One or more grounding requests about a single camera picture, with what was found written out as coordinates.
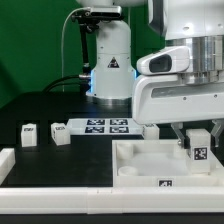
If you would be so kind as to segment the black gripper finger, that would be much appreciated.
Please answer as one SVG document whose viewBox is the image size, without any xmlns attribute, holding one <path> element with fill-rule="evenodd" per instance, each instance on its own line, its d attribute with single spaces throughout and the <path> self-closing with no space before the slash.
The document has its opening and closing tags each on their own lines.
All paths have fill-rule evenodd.
<svg viewBox="0 0 224 224">
<path fill-rule="evenodd" d="M 173 129 L 173 131 L 175 132 L 175 134 L 178 138 L 178 145 L 180 147 L 183 147 L 184 146 L 184 140 L 185 140 L 185 137 L 184 137 L 183 133 L 181 132 L 181 130 L 183 128 L 183 124 L 180 123 L 180 122 L 172 123 L 171 128 Z"/>
<path fill-rule="evenodd" d="M 215 146 L 219 146 L 219 137 L 224 131 L 224 119 L 213 120 L 214 127 L 211 131 L 211 135 L 214 137 Z"/>
</svg>

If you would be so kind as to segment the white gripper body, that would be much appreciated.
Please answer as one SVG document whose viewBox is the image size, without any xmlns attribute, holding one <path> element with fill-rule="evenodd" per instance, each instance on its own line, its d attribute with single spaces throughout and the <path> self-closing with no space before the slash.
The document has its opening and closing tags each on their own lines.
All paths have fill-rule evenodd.
<svg viewBox="0 0 224 224">
<path fill-rule="evenodd" d="M 141 125 L 224 118 L 224 69 L 204 73 L 193 83 L 190 50 L 165 47 L 137 62 L 132 118 Z"/>
</svg>

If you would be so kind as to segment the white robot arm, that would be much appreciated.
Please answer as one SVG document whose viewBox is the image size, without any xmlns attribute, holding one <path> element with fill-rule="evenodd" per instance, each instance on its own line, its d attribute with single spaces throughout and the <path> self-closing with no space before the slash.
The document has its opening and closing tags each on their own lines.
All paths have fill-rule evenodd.
<svg viewBox="0 0 224 224">
<path fill-rule="evenodd" d="M 224 0 L 137 0 L 136 123 L 211 120 L 224 130 Z"/>
</svg>

